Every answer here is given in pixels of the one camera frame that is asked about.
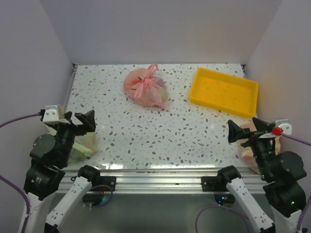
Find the orange plastic fruit bag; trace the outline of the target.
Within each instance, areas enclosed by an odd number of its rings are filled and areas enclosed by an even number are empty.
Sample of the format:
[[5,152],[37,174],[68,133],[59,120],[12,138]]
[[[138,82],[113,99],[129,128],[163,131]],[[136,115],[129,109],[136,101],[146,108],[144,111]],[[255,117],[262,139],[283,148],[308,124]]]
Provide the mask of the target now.
[[[256,127],[255,127],[253,122],[245,123],[245,124],[241,125],[240,127],[243,129],[249,128],[250,131],[256,131]],[[281,144],[280,144],[279,139],[280,139],[280,137],[275,138],[275,142],[276,142],[275,153],[276,153],[276,155],[278,155],[280,153],[280,149],[281,149]],[[239,152],[241,154],[240,157],[246,162],[248,167],[251,168],[256,174],[260,174],[260,171],[258,169],[256,160],[253,156],[253,152],[252,152],[251,148],[250,147],[244,148],[244,147],[239,146]]]

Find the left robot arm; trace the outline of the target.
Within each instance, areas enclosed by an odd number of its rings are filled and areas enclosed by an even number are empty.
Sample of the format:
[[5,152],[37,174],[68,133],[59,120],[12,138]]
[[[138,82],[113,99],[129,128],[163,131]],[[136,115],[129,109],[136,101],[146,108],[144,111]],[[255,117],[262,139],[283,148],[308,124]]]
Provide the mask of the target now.
[[[99,170],[84,166],[78,171],[72,187],[57,207],[50,211],[50,205],[59,185],[65,176],[63,168],[68,166],[75,138],[96,130],[95,112],[85,114],[67,112],[56,105],[47,106],[38,115],[47,126],[55,129],[56,134],[43,134],[33,143],[30,152],[31,167],[26,173],[24,184],[25,208],[21,233],[57,233],[62,222],[78,201],[90,190],[101,185]],[[80,124],[71,121],[74,115]]]

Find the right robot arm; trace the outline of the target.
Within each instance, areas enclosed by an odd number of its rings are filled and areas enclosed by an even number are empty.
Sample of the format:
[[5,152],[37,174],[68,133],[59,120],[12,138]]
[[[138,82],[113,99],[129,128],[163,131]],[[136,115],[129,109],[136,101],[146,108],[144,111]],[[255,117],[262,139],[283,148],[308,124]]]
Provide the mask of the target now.
[[259,169],[263,186],[274,219],[267,217],[257,201],[248,191],[240,173],[234,166],[218,171],[216,184],[221,190],[228,190],[239,203],[252,228],[257,233],[306,233],[302,220],[311,204],[298,180],[306,177],[302,158],[286,151],[276,154],[276,137],[291,138],[292,126],[288,119],[275,119],[271,123],[252,118],[255,131],[241,128],[228,121],[229,143],[245,140],[242,147],[250,147]]

